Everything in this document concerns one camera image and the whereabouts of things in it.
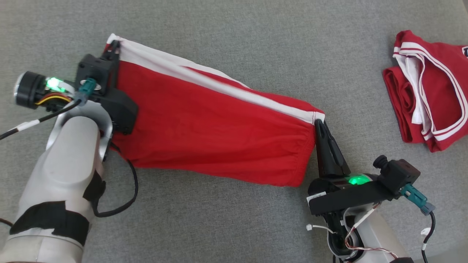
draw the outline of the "white label sticker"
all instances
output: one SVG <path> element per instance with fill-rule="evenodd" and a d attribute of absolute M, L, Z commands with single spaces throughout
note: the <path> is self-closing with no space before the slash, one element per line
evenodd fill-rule
<path fill-rule="evenodd" d="M 314 198 L 317 198 L 317 197 L 322 197 L 322 196 L 324 196 L 324 195 L 326 195 L 326 194 L 327 194 L 327 193 L 326 193 L 325 191 L 323 191 L 323 192 L 320 192 L 320 193 L 318 193 L 318 194 L 314 194 L 314 195 L 311 195 L 311 196 L 307 197 L 307 198 L 306 198 L 306 199 L 307 199 L 307 205 L 309 205 L 309 201 L 310 201 L 310 200 L 312 200 L 312 199 L 314 199 Z"/>

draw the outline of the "folded red garment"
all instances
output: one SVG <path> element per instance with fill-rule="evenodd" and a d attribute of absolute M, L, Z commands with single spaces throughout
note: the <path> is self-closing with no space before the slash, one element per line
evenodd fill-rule
<path fill-rule="evenodd" d="M 422 125 L 421 134 L 431 152 L 447 149 L 468 133 L 468 103 L 464 94 L 468 92 L 467 56 L 468 46 L 429 43 L 409 30 L 396 36 L 393 57 L 400 71 L 396 73 L 395 68 L 384 71 L 387 88 L 390 97 L 396 97 L 392 93 L 401 95 L 398 85 L 392 85 L 390 77 L 385 76 L 389 71 L 393 75 L 403 74 L 409 82 L 412 92 L 408 87 L 404 92 L 414 98 L 411 119 L 399 113 L 397 117 L 400 125 L 404 122 Z M 400 105 L 396 103 L 392 99 L 397 112 Z M 402 129 L 403 140 L 408 138 L 407 131 Z M 415 132 L 415 129 L 410 129 L 413 139 Z"/>
<path fill-rule="evenodd" d="M 416 107 L 416 99 L 411 84 L 403 75 L 402 70 L 397 66 L 385 69 L 383 71 L 383 79 L 398 119 L 403 141 L 407 143 L 423 143 L 422 124 L 411 123 L 411 118 Z"/>
<path fill-rule="evenodd" d="M 113 142 L 136 167 L 299 186 L 315 146 L 307 102 L 254 91 L 224 73 L 119 40 L 117 88 L 139 106 L 133 133 Z"/>

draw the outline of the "white logo on red garment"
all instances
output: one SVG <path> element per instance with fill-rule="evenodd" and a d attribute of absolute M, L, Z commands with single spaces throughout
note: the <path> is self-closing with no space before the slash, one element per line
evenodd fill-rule
<path fill-rule="evenodd" d="M 462 47 L 462 48 L 461 48 L 461 51 L 463 52 L 463 54 L 465 55 L 465 57 L 468 58 L 468 46 Z"/>

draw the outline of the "red fabric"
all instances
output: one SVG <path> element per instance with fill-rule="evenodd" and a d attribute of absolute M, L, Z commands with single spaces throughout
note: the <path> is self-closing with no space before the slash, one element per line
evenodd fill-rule
<path fill-rule="evenodd" d="M 307 102 L 194 71 L 285 105 L 322 112 Z M 313 125 L 124 61 L 117 88 L 139 106 L 133 133 L 113 138 L 136 167 L 191 170 L 276 186 L 301 184 L 315 146 Z"/>
<path fill-rule="evenodd" d="M 429 119 L 428 131 L 423 132 L 424 129 L 421 128 L 420 132 L 426 137 L 425 142 L 431 152 L 443 151 L 468 133 L 467 46 L 429 43 L 407 30 L 396 36 L 395 47 L 399 49 L 395 50 L 394 57 L 420 60 L 417 70 L 422 76 L 418 85 L 422 86 L 419 87 L 421 94 L 416 96 L 426 101 L 424 110 Z M 411 85 L 407 83 L 399 67 L 384 70 L 384 80 L 400 123 L 403 140 L 420 142 L 418 124 L 411 123 L 411 112 L 401 113 L 402 101 L 397 99 L 401 96 L 414 99 L 413 90 L 408 88 Z"/>
<path fill-rule="evenodd" d="M 411 116 L 416 106 L 413 88 L 403 75 L 402 70 L 391 67 L 383 71 L 383 79 L 400 126 L 402 139 L 407 143 L 423 143 L 422 124 L 412 124 Z"/>

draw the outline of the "black knob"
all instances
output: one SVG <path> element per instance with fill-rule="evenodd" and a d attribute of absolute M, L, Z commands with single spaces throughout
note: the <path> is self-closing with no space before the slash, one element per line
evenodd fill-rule
<path fill-rule="evenodd" d="M 372 165 L 375 168 L 383 169 L 383 168 L 385 168 L 385 166 L 387 166 L 387 164 L 388 164 L 387 157 L 385 155 L 381 155 L 381 156 L 377 157 L 377 159 L 375 159 L 375 161 L 374 161 L 374 163 Z"/>

